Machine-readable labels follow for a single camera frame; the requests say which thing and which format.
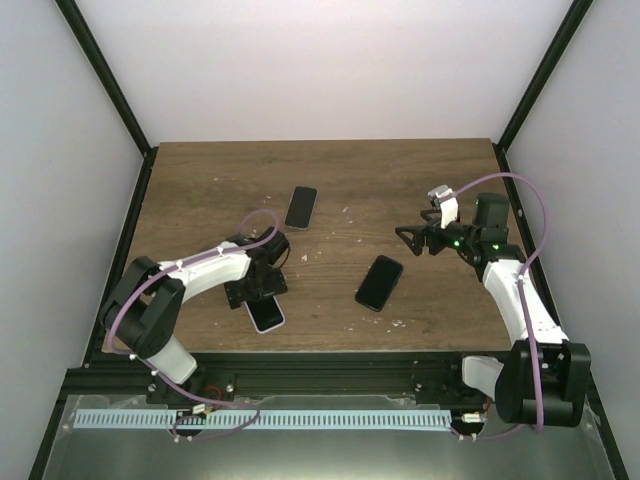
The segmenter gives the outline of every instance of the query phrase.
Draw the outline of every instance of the white cable carrier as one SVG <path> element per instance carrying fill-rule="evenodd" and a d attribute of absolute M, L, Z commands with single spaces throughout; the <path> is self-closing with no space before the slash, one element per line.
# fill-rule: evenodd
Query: white cable carrier
<path fill-rule="evenodd" d="M 204 420 L 186 419 L 180 429 L 226 430 L 242 425 L 252 410 L 220 410 Z M 166 430 L 177 410 L 78 409 L 73 428 Z M 262 410 L 248 430 L 410 430 L 449 432 L 449 410 Z"/>

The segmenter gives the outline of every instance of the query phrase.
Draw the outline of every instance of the phone screen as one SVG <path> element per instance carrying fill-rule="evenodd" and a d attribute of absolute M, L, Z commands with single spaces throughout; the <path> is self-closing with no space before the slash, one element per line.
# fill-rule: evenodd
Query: phone screen
<path fill-rule="evenodd" d="M 306 229 L 311 222 L 311 214 L 316 204 L 318 190 L 311 187 L 296 187 L 291 196 L 284 224 L 287 227 Z"/>
<path fill-rule="evenodd" d="M 402 274 L 402 265 L 380 255 L 376 258 L 356 293 L 356 302 L 379 312 L 389 299 Z"/>
<path fill-rule="evenodd" d="M 245 302 L 245 306 L 258 333 L 267 333 L 284 324 L 284 314 L 276 297 L 258 302 Z"/>

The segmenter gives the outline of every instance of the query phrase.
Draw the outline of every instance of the black bracket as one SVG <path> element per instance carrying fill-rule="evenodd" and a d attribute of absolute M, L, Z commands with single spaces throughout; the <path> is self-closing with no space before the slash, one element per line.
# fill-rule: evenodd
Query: black bracket
<path fill-rule="evenodd" d="M 110 329 L 122 306 L 135 290 L 159 271 L 148 257 L 136 258 L 98 312 L 100 323 Z M 117 337 L 140 358 L 157 354 L 170 340 L 182 306 L 185 287 L 180 280 L 164 277 L 144 293 L 149 302 L 137 299 L 118 327 Z"/>
<path fill-rule="evenodd" d="M 191 408 L 197 402 L 189 400 L 169 387 L 161 378 L 152 377 L 149 385 L 147 403 L 149 405 L 167 405 L 167 408 Z M 236 376 L 229 372 L 209 373 L 204 367 L 198 367 L 189 379 L 181 385 L 189 393 L 213 400 L 232 401 L 236 389 Z"/>
<path fill-rule="evenodd" d="M 580 343 L 538 344 L 542 368 L 544 424 L 580 424 L 589 383 L 591 355 Z M 536 423 L 531 353 L 528 340 L 517 340 L 496 382 L 496 408 L 508 423 Z"/>

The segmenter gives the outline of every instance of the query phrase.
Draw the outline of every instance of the cable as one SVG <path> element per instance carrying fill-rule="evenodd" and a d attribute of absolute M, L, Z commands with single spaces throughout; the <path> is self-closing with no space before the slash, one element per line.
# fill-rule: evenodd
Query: cable
<path fill-rule="evenodd" d="M 280 227 L 280 221 L 278 219 L 278 216 L 275 214 L 275 212 L 273 212 L 272 210 L 269 209 L 260 209 L 260 210 L 256 210 L 254 212 L 251 212 L 249 215 L 247 215 L 244 220 L 242 221 L 242 223 L 240 224 L 240 229 L 242 229 L 244 227 L 244 225 L 247 223 L 247 221 L 252 218 L 255 217 L 256 215 L 261 215 L 261 214 L 269 214 L 273 217 L 274 219 L 274 227 L 273 227 L 273 231 L 264 239 L 260 240 L 259 242 L 256 243 L 252 243 L 250 245 L 243 245 L 243 246 L 239 246 L 239 247 L 231 247 L 231 248 L 227 248 L 227 249 L 211 249 L 211 250 L 207 250 L 206 252 L 202 252 L 196 255 L 193 255 L 191 257 L 188 258 L 184 258 L 182 260 L 178 260 L 174 265 L 165 268 L 164 270 L 161 270 L 160 272 L 156 273 L 155 275 L 151 276 L 148 280 L 146 280 L 142 285 L 140 285 L 140 287 L 138 287 L 133 294 L 127 299 L 127 301 L 124 303 L 124 305 L 122 306 L 122 308 L 120 309 L 120 311 L 118 312 L 118 314 L 116 315 L 115 320 L 113 321 L 113 324 L 111 325 L 111 329 L 109 330 L 109 335 L 107 337 L 107 344 L 109 346 L 109 349 L 118 354 L 118 355 L 129 355 L 132 352 L 130 350 L 122 350 L 119 348 L 116 348 L 114 345 L 114 340 L 116 337 L 116 333 L 118 331 L 118 327 L 120 326 L 120 323 L 122 323 L 122 319 L 124 318 L 124 316 L 126 315 L 127 311 L 129 310 L 129 308 L 131 308 L 131 305 L 133 305 L 133 303 L 140 298 L 140 295 L 142 295 L 143 292 L 145 292 L 151 285 L 153 285 L 155 282 L 157 282 L 158 280 L 160 280 L 162 277 L 175 272 L 176 270 L 178 270 L 179 268 L 183 268 L 183 267 L 188 267 L 190 265 L 193 265 L 196 262 L 200 262 L 202 260 L 208 260 L 210 258 L 214 258 L 217 257 L 218 255 L 226 255 L 226 254 L 230 254 L 230 253 L 237 253 L 237 252 L 241 252 L 241 251 L 245 251 L 245 250 L 250 250 L 252 248 L 257 248 L 260 247 L 262 245 L 264 245 L 265 243 L 269 242 L 273 237 L 276 236 L 276 233 L 278 232 L 278 228 Z M 140 361 L 142 363 L 144 363 L 147 367 L 149 367 L 152 371 L 156 371 L 155 367 L 149 363 L 147 360 L 145 359 L 140 359 Z M 223 436 L 227 436 L 227 435 L 232 435 L 236 432 L 239 432 L 240 430 L 243 430 L 244 428 L 248 427 L 249 425 L 251 425 L 252 423 L 254 423 L 258 417 L 260 416 L 260 409 L 252 406 L 252 405 L 247 405 L 245 403 L 239 403 L 239 402 L 226 402 L 223 400 L 213 400 L 211 398 L 205 398 L 205 397 L 200 397 L 198 395 L 194 395 L 191 392 L 187 392 L 186 390 L 184 390 L 182 387 L 180 387 L 179 385 L 175 384 L 174 382 L 172 382 L 166 375 L 164 375 L 162 372 L 158 372 L 158 376 L 173 390 L 175 390 L 176 392 L 178 392 L 179 394 L 181 394 L 182 396 L 193 400 L 195 402 L 198 403 L 204 403 L 205 405 L 218 405 L 221 407 L 228 407 L 228 408 L 236 408 L 236 409 L 240 409 L 240 408 L 246 408 L 248 406 L 250 406 L 252 409 L 256 410 L 256 414 L 250 418 L 248 421 L 246 421 L 245 423 L 243 423 L 242 425 L 239 425 L 237 427 L 232 428 L 231 430 L 228 430 L 222 434 L 217 434 L 214 436 L 208 436 L 206 438 L 215 438 L 215 437 L 223 437 Z"/>
<path fill-rule="evenodd" d="M 291 245 L 289 245 L 287 247 L 287 255 L 284 257 L 284 260 L 282 261 L 282 263 L 280 265 L 278 265 L 277 267 L 274 266 L 273 268 L 279 269 L 279 268 L 284 267 L 285 263 L 287 263 L 287 260 L 289 260 L 289 255 L 290 254 L 291 254 Z"/>
<path fill-rule="evenodd" d="M 484 177 L 478 178 L 477 180 L 474 180 L 473 182 L 465 185 L 461 189 L 453 192 L 453 195 L 458 196 L 461 193 L 466 192 L 470 188 L 473 188 L 480 183 L 486 182 L 487 180 L 492 180 L 494 178 L 504 178 L 504 177 L 515 178 L 516 180 L 520 180 L 521 182 L 527 184 L 531 188 L 531 190 L 533 190 L 533 192 L 536 194 L 536 197 L 538 197 L 538 201 L 540 202 L 540 206 L 542 207 L 542 237 L 540 238 L 540 242 L 538 243 L 538 246 L 536 247 L 536 249 L 533 251 L 531 256 L 526 259 L 526 261 L 520 268 L 520 271 L 518 272 L 518 282 L 517 282 L 518 293 L 520 294 L 520 301 L 522 303 L 522 312 L 524 314 L 524 323 L 527 326 L 527 335 L 529 337 L 529 349 L 531 350 L 531 369 L 533 371 L 533 389 L 534 389 L 535 400 L 536 400 L 536 432 L 540 433 L 544 426 L 544 405 L 542 403 L 542 378 L 540 376 L 540 363 L 538 358 L 537 342 L 536 342 L 535 334 L 533 331 L 533 322 L 531 321 L 529 307 L 527 306 L 527 299 L 524 296 L 524 275 L 529 269 L 529 267 L 531 267 L 531 264 L 534 262 L 534 260 L 538 258 L 538 256 L 540 255 L 540 251 L 542 250 L 545 243 L 547 242 L 547 237 L 549 235 L 549 231 L 548 231 L 549 218 L 547 216 L 547 209 L 546 209 L 544 200 L 542 199 L 542 193 L 526 177 L 523 177 L 522 175 L 518 175 L 517 173 L 502 172 L 502 173 L 492 173 L 491 175 L 486 175 Z M 504 433 L 509 433 L 509 432 L 513 432 L 513 430 L 507 430 L 507 432 L 504 432 Z M 493 439 L 493 437 L 494 435 L 492 435 L 491 437 L 483 437 L 483 438 Z"/>

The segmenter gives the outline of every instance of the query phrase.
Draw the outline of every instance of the wood grain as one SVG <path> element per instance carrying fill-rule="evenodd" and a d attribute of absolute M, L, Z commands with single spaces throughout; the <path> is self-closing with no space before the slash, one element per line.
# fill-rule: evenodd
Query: wood grain
<path fill-rule="evenodd" d="M 284 218 L 296 185 L 318 189 L 306 231 L 285 228 L 292 253 L 279 297 L 286 324 L 266 335 L 222 287 L 184 305 L 176 336 L 196 351 L 363 351 L 508 348 L 490 295 L 452 251 L 414 257 L 395 236 L 420 224 L 426 192 L 458 188 L 496 172 L 489 140 L 164 143 L 160 146 L 130 258 L 178 259 L 220 243 L 258 208 Z M 503 192 L 501 180 L 477 191 Z M 462 196 L 470 221 L 474 192 Z M 248 232 L 261 232 L 269 218 Z M 517 237 L 511 219 L 512 241 Z M 378 255 L 404 265 L 382 312 L 354 293 Z"/>

